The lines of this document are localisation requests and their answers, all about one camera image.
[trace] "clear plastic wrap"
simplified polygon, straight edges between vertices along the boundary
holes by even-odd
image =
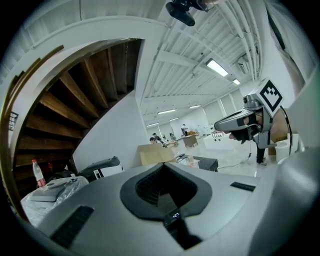
[[[66,183],[64,186],[63,191],[58,195],[55,202],[49,203],[50,206],[48,207],[41,207],[39,206],[39,202],[32,201],[31,198],[33,194],[37,190],[41,190],[41,188],[36,189],[35,191],[27,194],[22,200],[21,204],[24,209],[26,216],[28,217],[30,223],[34,227],[38,227],[40,222],[44,219],[44,217],[57,205],[61,204],[64,200],[71,197],[74,193],[78,190],[89,184],[87,179],[82,176],[77,177],[68,177],[68,178],[60,178],[52,180],[50,183]]]

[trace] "wooden staircase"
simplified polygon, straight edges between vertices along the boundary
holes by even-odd
[[[89,130],[134,90],[141,46],[134,39],[85,57],[43,92],[21,129],[13,161],[20,196],[37,188],[36,159],[44,178],[73,169],[70,158]]]

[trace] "fluorescent light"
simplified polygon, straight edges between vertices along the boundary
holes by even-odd
[[[156,122],[156,123],[153,123],[153,124],[149,124],[149,125],[147,125],[146,127],[149,127],[149,126],[155,126],[155,125],[158,125],[159,123],[158,122]]]
[[[201,105],[195,105],[195,106],[190,106],[189,109],[195,109],[197,107],[200,107]]]
[[[209,59],[209,61],[206,64],[210,69],[218,72],[221,76],[225,77],[228,75],[228,72],[220,66],[218,63],[216,63],[212,58]]]
[[[166,110],[166,111],[161,111],[161,112],[158,112],[158,115],[160,115],[160,114],[165,114],[165,113],[170,113],[170,112],[174,112],[174,111],[176,111],[177,109],[175,108],[175,109],[171,109],[171,110]]]
[[[238,79],[234,79],[233,82],[236,84],[236,85],[240,85],[240,82]]]

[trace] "glossy floor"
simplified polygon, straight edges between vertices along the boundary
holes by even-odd
[[[204,137],[201,137],[197,141],[198,145],[195,144],[194,147],[185,147],[184,142],[179,140],[179,145],[172,147],[171,149],[175,155],[185,153],[187,155],[197,157],[215,158],[218,160],[219,164],[218,172],[223,174],[261,177],[264,172],[268,171],[269,168],[277,168],[275,157],[268,156],[267,149],[265,150],[264,154],[267,165],[261,166],[256,164],[257,146],[253,141],[251,141],[251,143],[250,141],[246,141],[244,144],[240,144],[239,142],[239,145],[233,150],[206,149]]]

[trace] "black cable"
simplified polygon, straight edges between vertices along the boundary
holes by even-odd
[[[242,162],[240,162],[240,163],[237,163],[237,164],[235,164],[235,165],[232,165],[232,166],[218,167],[217,169],[229,168],[229,167],[235,167],[235,166],[237,166],[237,165],[240,165],[240,164],[242,164],[242,163],[244,163],[244,162],[248,161],[250,157],[251,157],[251,140],[250,140],[250,153],[249,153],[249,156],[248,156],[248,158],[247,158],[246,160],[244,160],[244,161],[242,161]]]
[[[291,126],[290,126],[290,122],[289,122],[289,118],[288,118],[288,115],[285,111],[285,109],[280,106],[280,108],[282,109],[283,113],[284,113],[284,117],[285,117],[285,121],[286,121],[286,124],[288,126],[288,129],[289,129],[289,134],[290,134],[290,147],[289,147],[289,155],[291,155],[291,147],[292,147],[292,130],[291,130]]]

